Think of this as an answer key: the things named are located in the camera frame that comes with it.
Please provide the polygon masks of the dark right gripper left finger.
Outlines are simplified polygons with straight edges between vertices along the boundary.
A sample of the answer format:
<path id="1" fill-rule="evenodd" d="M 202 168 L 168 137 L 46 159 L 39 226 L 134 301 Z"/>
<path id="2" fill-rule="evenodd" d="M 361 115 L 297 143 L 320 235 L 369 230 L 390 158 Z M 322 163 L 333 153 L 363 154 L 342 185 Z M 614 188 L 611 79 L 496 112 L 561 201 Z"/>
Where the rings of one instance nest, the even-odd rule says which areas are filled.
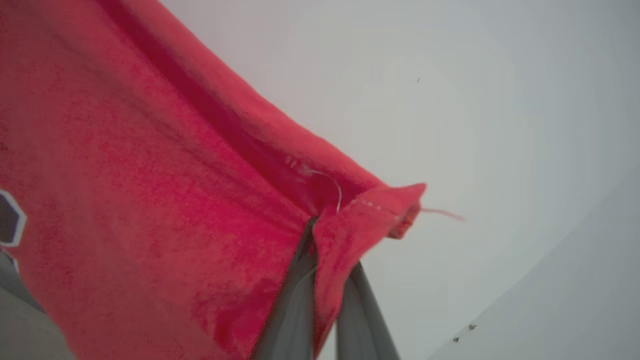
<path id="1" fill-rule="evenodd" d="M 313 253 L 313 217 L 307 222 L 285 279 L 260 330 L 251 360 L 314 360 L 314 283 L 317 256 Z"/>

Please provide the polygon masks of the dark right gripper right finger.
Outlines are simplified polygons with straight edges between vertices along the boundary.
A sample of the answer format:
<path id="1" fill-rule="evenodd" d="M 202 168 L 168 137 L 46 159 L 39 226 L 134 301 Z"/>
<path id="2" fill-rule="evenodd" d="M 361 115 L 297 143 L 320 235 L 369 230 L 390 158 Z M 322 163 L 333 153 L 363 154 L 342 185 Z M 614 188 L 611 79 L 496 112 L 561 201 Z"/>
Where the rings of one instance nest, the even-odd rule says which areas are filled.
<path id="1" fill-rule="evenodd" d="M 336 325 L 337 360 L 401 360 L 361 264 L 352 269 Z"/>

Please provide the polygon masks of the grey fabric sofa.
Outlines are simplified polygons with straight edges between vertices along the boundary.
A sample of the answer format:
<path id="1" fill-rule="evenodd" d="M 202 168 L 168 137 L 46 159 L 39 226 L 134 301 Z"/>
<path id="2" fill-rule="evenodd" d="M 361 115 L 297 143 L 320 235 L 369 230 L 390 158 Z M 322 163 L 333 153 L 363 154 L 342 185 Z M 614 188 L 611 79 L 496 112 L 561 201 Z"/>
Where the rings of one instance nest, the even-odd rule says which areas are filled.
<path id="1" fill-rule="evenodd" d="M 76 360 L 64 335 L 0 252 L 0 360 Z"/>

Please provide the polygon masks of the red and white garment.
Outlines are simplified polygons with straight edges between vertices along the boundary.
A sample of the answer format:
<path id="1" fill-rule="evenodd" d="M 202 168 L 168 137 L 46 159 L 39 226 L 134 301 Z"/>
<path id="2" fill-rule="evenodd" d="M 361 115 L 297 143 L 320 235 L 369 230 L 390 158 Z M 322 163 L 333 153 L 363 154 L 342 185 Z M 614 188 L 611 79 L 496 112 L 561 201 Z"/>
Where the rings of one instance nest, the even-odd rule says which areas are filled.
<path id="1" fill-rule="evenodd" d="M 0 0 L 0 251 L 78 360 L 252 360 L 314 217 L 317 360 L 426 189 L 295 123 L 158 0 Z"/>

